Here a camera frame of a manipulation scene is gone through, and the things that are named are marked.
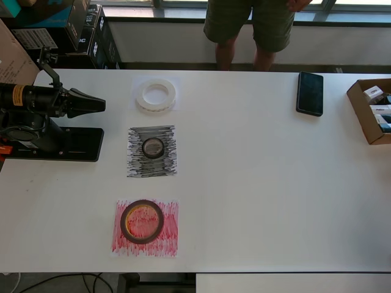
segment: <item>window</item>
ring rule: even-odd
[[[337,0],[335,3],[346,5],[391,5],[391,0]]]
[[[105,5],[205,8],[208,0],[92,0]],[[313,0],[306,10],[342,10],[363,12],[391,11],[391,0]]]

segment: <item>white tape roll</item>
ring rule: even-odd
[[[151,104],[145,100],[145,93],[152,89],[160,89],[167,92],[167,98],[160,104]],[[151,79],[140,85],[136,102],[148,112],[162,112],[169,109],[175,103],[176,91],[173,84],[165,79]]]

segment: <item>black cable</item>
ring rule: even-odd
[[[95,277],[95,280],[93,281],[92,293],[95,293],[95,285],[96,285],[96,283],[97,283],[98,277],[99,277],[101,274],[102,274],[102,273],[99,273],[99,274]]]
[[[84,283],[85,287],[87,288],[88,293],[91,293],[90,289],[87,286],[87,282],[86,282],[86,279],[84,278],[84,275],[82,276],[82,278],[83,278],[83,283]]]
[[[39,283],[37,283],[37,284],[35,284],[35,285],[32,285],[32,286],[30,286],[30,287],[28,287],[28,288],[26,288],[26,289],[23,289],[23,290],[20,291],[19,293],[24,293],[24,292],[26,292],[27,290],[30,290],[30,289],[32,289],[32,288],[34,288],[34,287],[37,287],[37,286],[39,286],[39,285],[41,285],[41,284],[43,284],[43,283],[46,283],[46,282],[48,282],[48,281],[51,281],[51,280],[53,280],[53,279],[63,278],[63,277],[74,277],[74,276],[94,276],[95,278],[101,280],[104,284],[106,284],[106,285],[109,287],[111,293],[114,293],[114,291],[112,290],[110,284],[109,284],[104,278],[102,278],[102,277],[100,277],[100,276],[98,276],[98,275],[95,275],[94,273],[68,273],[68,274],[66,274],[66,275],[59,275],[59,276],[51,277],[51,278],[48,278],[48,279],[46,279],[46,280],[43,280],[42,282],[39,282]]]
[[[10,126],[10,127],[8,127],[8,128],[3,129],[2,131],[0,131],[0,134],[5,133],[5,132],[8,132],[8,131],[10,131],[11,129],[23,129],[23,130],[34,131],[34,132],[44,130],[44,129],[49,125],[49,116],[48,116],[48,115],[45,115],[45,117],[46,117],[45,125],[42,126],[42,127],[39,127],[39,128],[34,129],[34,128],[25,127],[25,126],[23,126],[23,125],[19,125],[19,126]]]

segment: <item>smartphone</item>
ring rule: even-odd
[[[296,111],[320,117],[323,114],[323,76],[300,72]]]

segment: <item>khaki shorts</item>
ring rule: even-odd
[[[214,43],[224,44],[239,34],[251,8],[254,40],[268,52],[279,52],[289,44],[294,13],[288,0],[209,0],[203,31]]]

